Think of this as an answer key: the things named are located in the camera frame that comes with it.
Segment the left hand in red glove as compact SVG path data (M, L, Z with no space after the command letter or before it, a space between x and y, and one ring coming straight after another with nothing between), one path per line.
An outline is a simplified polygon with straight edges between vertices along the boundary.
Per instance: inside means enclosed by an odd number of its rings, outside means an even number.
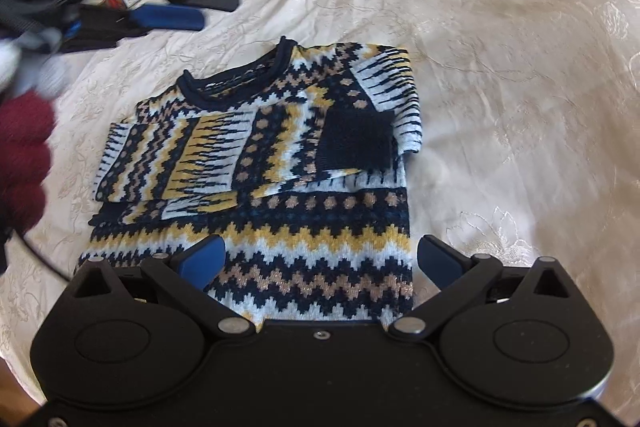
M48 140L54 101L68 85L57 55L30 53L1 41L1 226L27 232L46 207L43 180L51 168Z

